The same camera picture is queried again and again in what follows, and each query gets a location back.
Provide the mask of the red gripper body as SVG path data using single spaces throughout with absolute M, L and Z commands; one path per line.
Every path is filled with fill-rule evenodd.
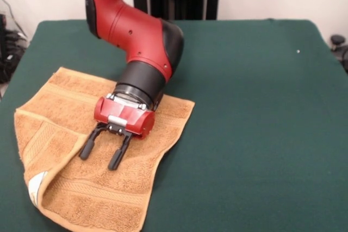
M 96 103 L 94 119 L 97 122 L 111 123 L 144 139 L 154 126 L 155 112 L 147 109 L 145 104 L 105 96 Z

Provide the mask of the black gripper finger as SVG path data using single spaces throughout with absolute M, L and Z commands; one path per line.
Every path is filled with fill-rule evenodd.
M 102 131 L 106 131 L 107 127 L 108 125 L 106 123 L 98 123 L 95 126 L 95 128 L 92 130 L 92 132 L 88 136 L 87 140 L 84 143 L 84 146 L 82 147 L 79 153 L 79 157 L 82 160 L 86 160 L 89 157 L 92 149 L 94 148 L 96 138 L 99 136 L 99 134 Z
M 123 143 L 120 148 L 118 148 L 114 155 L 112 156 L 109 164 L 108 164 L 108 170 L 114 171 L 118 168 L 119 164 L 121 163 L 128 146 L 130 144 L 131 139 L 133 138 L 133 134 L 127 134 L 123 140 Z

